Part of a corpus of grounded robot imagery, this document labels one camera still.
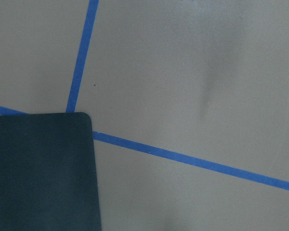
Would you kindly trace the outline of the blue tape line crosswise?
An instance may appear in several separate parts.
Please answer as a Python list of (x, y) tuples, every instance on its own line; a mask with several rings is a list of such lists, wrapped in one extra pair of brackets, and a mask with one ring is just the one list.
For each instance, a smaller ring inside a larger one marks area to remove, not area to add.
[(93, 132), (86, 113), (27, 114), (1, 106), (0, 191), (97, 191), (94, 140), (289, 191), (288, 181)]

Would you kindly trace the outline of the blue tape line lengthwise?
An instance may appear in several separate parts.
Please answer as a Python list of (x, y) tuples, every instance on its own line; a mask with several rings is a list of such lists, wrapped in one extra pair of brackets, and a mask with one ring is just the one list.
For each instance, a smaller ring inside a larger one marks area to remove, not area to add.
[(66, 113), (73, 113), (75, 112), (76, 109), (82, 76), (85, 69), (86, 58), (90, 46), (92, 31), (98, 9), (98, 4), (99, 4), (98, 0), (90, 0), (88, 3), (88, 9), (84, 21), (73, 78), (67, 100)]

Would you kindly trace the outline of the black mouse pad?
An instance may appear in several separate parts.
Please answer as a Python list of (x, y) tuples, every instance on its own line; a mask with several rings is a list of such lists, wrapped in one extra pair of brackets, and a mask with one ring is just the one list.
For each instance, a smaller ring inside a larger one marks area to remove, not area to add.
[(90, 116), (0, 115), (0, 231), (101, 228)]

